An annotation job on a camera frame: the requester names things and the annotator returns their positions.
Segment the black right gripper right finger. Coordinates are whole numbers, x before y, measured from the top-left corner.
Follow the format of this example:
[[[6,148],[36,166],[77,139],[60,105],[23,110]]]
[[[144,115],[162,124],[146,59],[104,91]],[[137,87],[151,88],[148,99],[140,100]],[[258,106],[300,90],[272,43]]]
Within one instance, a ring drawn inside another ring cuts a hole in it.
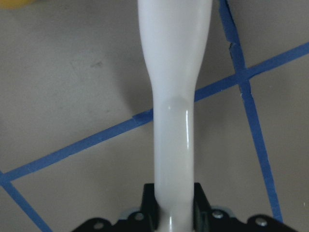
[[[200,183],[194,183],[193,224],[195,230],[209,230],[210,203]]]

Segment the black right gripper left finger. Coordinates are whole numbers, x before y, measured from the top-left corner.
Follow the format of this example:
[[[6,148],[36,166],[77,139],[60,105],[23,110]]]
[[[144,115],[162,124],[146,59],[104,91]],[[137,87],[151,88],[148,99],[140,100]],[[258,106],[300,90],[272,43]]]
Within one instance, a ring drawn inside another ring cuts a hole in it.
[[[149,216],[153,229],[157,230],[159,224],[159,206],[155,199],[154,190],[154,183],[144,184],[140,210]]]

